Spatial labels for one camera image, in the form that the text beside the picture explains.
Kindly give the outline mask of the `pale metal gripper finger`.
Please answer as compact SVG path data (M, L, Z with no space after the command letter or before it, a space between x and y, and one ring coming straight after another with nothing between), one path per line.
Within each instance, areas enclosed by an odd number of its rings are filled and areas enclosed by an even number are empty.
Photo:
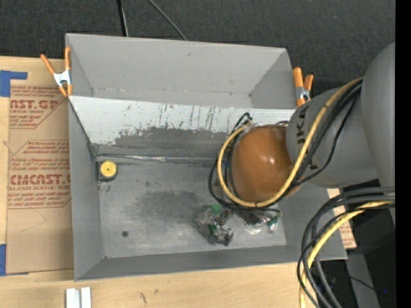
M211 244L222 244L229 246L232 242L234 231L225 225L209 225L207 240Z
M212 220L207 214L199 214L195 217L195 223L197 224L198 231L202 235L211 235L213 231L211 230Z

